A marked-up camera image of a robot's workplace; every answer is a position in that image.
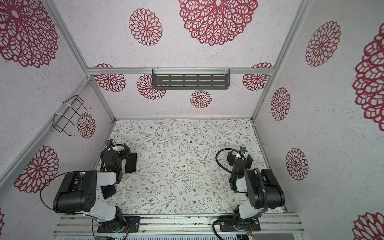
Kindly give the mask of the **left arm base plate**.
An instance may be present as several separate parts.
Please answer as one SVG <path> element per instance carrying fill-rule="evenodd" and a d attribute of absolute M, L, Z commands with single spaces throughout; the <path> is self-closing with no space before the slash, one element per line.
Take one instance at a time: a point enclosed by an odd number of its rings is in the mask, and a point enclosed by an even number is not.
<path fill-rule="evenodd" d="M 124 216 L 124 222 L 121 227 L 108 227 L 106 223 L 99 223 L 97 233 L 137 233 L 140 227 L 141 217 Z"/>

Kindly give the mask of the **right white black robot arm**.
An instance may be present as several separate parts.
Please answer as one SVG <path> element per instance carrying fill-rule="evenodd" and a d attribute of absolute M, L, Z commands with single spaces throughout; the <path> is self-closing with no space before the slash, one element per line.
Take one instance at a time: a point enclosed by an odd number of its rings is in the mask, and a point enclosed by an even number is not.
<path fill-rule="evenodd" d="M 243 152 L 231 150 L 227 161 L 232 168 L 229 183 L 235 193 L 245 194 L 248 200 L 233 210 L 235 220 L 258 218 L 269 209 L 285 205 L 285 194 L 270 169 L 251 168 L 251 156 L 244 158 Z"/>

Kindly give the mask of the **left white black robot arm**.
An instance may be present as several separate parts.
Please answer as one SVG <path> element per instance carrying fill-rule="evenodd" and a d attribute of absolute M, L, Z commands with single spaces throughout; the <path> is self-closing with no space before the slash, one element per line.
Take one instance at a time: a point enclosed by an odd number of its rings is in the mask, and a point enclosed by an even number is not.
<path fill-rule="evenodd" d="M 63 214 L 82 214 L 98 221 L 107 232 L 122 232 L 127 226 L 122 211 L 97 198 L 97 188 L 107 199 L 116 193 L 123 177 L 123 160 L 131 153 L 125 144 L 105 148 L 100 155 L 103 172 L 96 170 L 66 173 L 53 201 L 53 210 Z"/>

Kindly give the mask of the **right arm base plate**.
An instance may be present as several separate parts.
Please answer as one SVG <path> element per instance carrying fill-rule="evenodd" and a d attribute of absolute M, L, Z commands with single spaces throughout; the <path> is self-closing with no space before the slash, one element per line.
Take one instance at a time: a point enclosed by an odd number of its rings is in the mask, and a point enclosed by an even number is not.
<path fill-rule="evenodd" d="M 229 222 L 229 220 L 233 220 L 231 216 L 219 216 L 219 220 L 221 232 L 258 232 L 261 230 L 258 219 L 234 223 Z"/>

